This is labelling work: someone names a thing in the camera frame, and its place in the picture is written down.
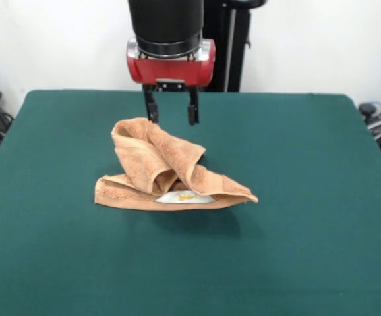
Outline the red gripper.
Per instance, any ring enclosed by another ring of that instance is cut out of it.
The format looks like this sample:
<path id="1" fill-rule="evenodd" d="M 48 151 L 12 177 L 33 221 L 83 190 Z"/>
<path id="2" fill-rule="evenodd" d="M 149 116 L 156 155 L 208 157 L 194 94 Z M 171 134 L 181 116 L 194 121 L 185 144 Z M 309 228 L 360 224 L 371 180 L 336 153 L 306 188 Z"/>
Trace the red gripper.
<path id="1" fill-rule="evenodd" d="M 211 82 L 216 59 L 216 45 L 204 39 L 194 53 L 174 59 L 159 59 L 145 55 L 135 39 L 127 43 L 127 66 L 134 82 L 142 85 L 148 120 L 159 122 L 158 105 L 153 96 L 153 85 L 175 83 L 187 87 L 190 102 L 187 107 L 191 126 L 199 123 L 198 87 Z"/>

